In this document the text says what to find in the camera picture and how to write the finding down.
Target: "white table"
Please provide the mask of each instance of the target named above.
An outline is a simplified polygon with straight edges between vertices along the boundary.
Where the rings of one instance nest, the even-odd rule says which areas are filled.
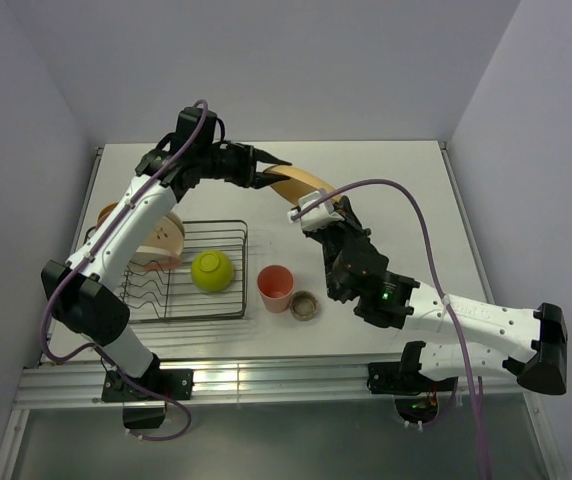
[[[417,198],[428,223],[437,271],[450,293],[484,300],[480,277],[448,178],[439,145],[425,142],[254,142],[275,156],[308,170],[334,186],[366,178],[390,178]],[[101,157],[82,232],[99,211],[121,198],[141,156],[151,144],[107,145]],[[365,187],[349,194],[355,213],[373,230],[373,244],[390,259],[390,271],[430,282],[426,253],[415,213],[397,191]],[[289,204],[270,188],[244,190],[221,181],[202,181],[175,207],[183,220],[243,219],[249,225],[248,306],[241,320],[181,324],[134,324],[143,343],[162,359],[249,359],[318,355],[399,353],[416,339],[440,341],[394,329],[378,329],[352,313],[353,304],[325,297],[321,246],[286,221]],[[279,263],[296,277],[296,289],[314,292],[321,313],[298,322],[289,312],[267,313],[255,278],[265,265]],[[62,324],[54,327],[51,348],[64,354],[83,339]],[[84,352],[74,361],[96,360]]]

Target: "yellow-green bowl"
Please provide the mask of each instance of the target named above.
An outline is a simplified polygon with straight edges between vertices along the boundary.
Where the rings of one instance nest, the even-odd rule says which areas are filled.
[[[230,258],[219,250],[197,255],[190,267],[193,283],[207,292],[221,292],[233,281],[235,267]]]

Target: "cup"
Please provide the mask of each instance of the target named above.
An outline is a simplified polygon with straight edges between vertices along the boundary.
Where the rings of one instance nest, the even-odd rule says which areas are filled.
[[[280,313],[288,308],[295,289],[295,277],[282,265],[269,265],[257,275],[257,288],[266,310]]]

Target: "white wall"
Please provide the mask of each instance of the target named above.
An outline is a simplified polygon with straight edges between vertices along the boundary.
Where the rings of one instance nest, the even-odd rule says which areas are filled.
[[[101,142],[448,139],[518,0],[8,0]]]
[[[572,0],[522,0],[450,151],[497,301],[564,308],[569,392],[546,406],[572,476]]]
[[[0,0],[0,441],[22,365],[37,358],[40,270],[70,248],[92,150]]]

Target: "black wire dish rack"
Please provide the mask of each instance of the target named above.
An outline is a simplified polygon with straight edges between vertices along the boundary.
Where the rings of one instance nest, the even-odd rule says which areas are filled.
[[[243,220],[182,223],[186,234],[180,267],[142,271],[129,266],[124,272],[115,294],[130,308],[130,321],[243,318],[247,304],[248,225]],[[92,232],[86,233],[87,239]],[[190,266],[205,250],[224,252],[235,267],[233,282],[222,292],[204,292],[191,280]]]

